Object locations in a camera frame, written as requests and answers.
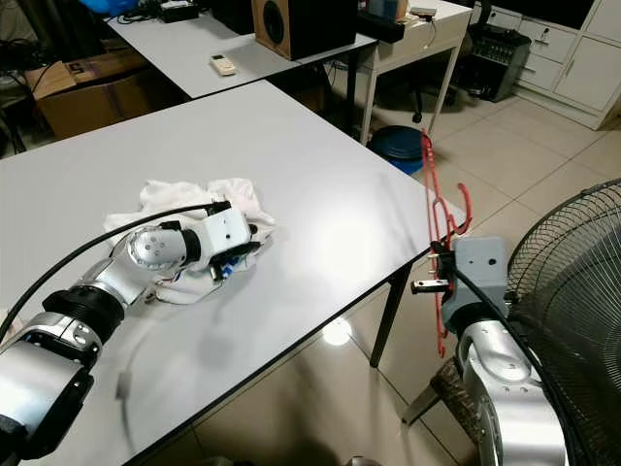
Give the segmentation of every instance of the electric fan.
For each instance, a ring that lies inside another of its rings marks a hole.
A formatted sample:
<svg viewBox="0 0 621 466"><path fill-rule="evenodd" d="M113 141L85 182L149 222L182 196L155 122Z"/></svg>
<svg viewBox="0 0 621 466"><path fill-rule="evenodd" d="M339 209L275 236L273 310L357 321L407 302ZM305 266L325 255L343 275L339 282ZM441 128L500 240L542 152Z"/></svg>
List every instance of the electric fan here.
<svg viewBox="0 0 621 466"><path fill-rule="evenodd" d="M524 237L509 318L560 388L597 465L621 464L621 179L582 191Z"/></svg>

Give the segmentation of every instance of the black box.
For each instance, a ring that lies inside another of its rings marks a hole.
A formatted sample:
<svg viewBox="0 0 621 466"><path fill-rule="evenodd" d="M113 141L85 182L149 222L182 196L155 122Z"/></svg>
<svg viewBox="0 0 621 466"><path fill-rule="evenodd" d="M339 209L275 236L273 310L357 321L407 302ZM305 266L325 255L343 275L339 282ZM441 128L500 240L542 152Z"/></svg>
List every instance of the black box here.
<svg viewBox="0 0 621 466"><path fill-rule="evenodd" d="M252 0L213 0L212 14L218 21L238 34L254 32Z"/></svg>
<svg viewBox="0 0 621 466"><path fill-rule="evenodd" d="M198 17L198 6L193 3L182 6L166 8L160 5L159 16L164 22L185 21L186 19L194 19Z"/></svg>

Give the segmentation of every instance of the blue bucket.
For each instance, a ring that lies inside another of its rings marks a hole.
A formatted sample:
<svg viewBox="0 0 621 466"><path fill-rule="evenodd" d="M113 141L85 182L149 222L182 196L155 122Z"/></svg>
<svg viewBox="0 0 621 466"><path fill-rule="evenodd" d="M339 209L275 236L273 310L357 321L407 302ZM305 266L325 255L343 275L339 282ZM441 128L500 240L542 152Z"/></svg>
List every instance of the blue bucket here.
<svg viewBox="0 0 621 466"><path fill-rule="evenodd" d="M412 175L423 167L421 132L409 126L378 130L367 147L402 172Z"/></svg>

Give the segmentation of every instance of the black device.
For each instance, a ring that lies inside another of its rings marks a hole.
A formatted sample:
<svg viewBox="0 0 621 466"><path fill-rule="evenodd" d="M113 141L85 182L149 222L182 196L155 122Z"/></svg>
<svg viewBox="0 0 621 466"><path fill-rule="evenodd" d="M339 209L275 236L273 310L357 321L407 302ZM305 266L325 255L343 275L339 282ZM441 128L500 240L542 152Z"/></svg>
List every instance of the black device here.
<svg viewBox="0 0 621 466"><path fill-rule="evenodd" d="M163 2L159 6L159 17L164 22L184 21L198 17L198 11L199 7L194 2L184 2L184 4Z"/></svg>
<svg viewBox="0 0 621 466"><path fill-rule="evenodd" d="M394 44L404 38L406 27L385 17L368 12L358 12L356 31L388 44Z"/></svg>
<svg viewBox="0 0 621 466"><path fill-rule="evenodd" d="M529 53L531 39L512 29L485 25L472 31L473 53L457 70L457 85L483 100L510 93Z"/></svg>
<svg viewBox="0 0 621 466"><path fill-rule="evenodd" d="M213 0L212 14L218 21L238 34L254 32L252 0Z"/></svg>
<svg viewBox="0 0 621 466"><path fill-rule="evenodd" d="M352 44L358 0L252 0L256 40L290 60Z"/></svg>

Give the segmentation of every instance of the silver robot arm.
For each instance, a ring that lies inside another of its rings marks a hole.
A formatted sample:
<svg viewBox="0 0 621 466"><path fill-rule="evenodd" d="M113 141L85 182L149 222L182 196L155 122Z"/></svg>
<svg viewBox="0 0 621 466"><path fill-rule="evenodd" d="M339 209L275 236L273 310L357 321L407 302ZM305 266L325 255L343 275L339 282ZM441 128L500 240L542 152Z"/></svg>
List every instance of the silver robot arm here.
<svg viewBox="0 0 621 466"><path fill-rule="evenodd" d="M228 257L258 247L250 241L252 225L224 204L192 228L165 222L129 233L0 347L0 465L56 449L93 385L88 373L103 345L153 279L196 262L217 279Z"/></svg>
<svg viewBox="0 0 621 466"><path fill-rule="evenodd" d="M507 261L502 239L460 238L444 260L447 258L448 268L454 264L507 316ZM442 320L459 339L457 359L464 387L474 400L481 425L481 464L569 464L563 430L539 374L474 293L459 280L416 282L412 291L447 292L442 300Z"/></svg>

